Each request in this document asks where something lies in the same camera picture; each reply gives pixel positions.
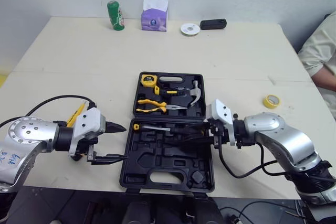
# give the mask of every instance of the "green can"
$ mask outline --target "green can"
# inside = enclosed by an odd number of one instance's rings
[[[114,30],[120,31],[125,28],[124,19],[121,14],[120,5],[117,1],[110,1],[107,3],[107,10],[109,11],[110,21]]]

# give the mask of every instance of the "tissue box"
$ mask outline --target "tissue box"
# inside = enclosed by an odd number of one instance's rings
[[[142,30],[167,31],[168,0],[143,0]]]

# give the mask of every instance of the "black toolbox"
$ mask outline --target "black toolbox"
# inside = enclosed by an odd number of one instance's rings
[[[156,89],[144,87],[141,80],[153,81],[160,87],[163,95],[154,93]],[[201,90],[200,99],[193,105],[195,96],[189,94],[195,82]],[[166,94],[167,90],[177,90],[178,94]],[[150,99],[159,103],[174,104],[188,107],[181,110],[154,111],[144,113],[137,111],[157,108],[152,104],[138,104],[139,100]],[[135,125],[151,125],[163,128],[184,128],[199,124],[205,118],[204,81],[200,74],[142,72],[139,76],[135,95],[125,156],[120,174],[120,185],[127,189],[168,189],[208,193],[215,188],[213,164],[210,145],[179,144],[181,135],[169,131],[135,130]],[[153,172],[171,173],[181,183],[154,182]]]

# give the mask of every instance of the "yellow pliers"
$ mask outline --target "yellow pliers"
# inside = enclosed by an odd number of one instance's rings
[[[159,110],[161,110],[163,113],[166,113],[167,110],[186,110],[186,109],[188,109],[187,107],[167,104],[165,102],[159,103],[159,102],[152,101],[152,100],[149,100],[149,99],[138,100],[138,104],[151,104],[151,105],[154,105],[154,106],[158,107],[158,108],[151,109],[151,110],[136,109],[136,111],[144,112],[144,113],[151,113],[151,112],[159,111]]]

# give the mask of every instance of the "tape measure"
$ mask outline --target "tape measure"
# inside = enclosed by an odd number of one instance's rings
[[[157,81],[157,76],[153,74],[143,74],[141,76],[141,84],[144,87],[154,88],[156,85],[156,81]]]
[[[280,102],[280,98],[278,98],[276,95],[269,94],[268,96],[264,98],[262,103],[264,104],[265,107],[269,109],[275,109],[277,106],[280,105],[281,102]]]

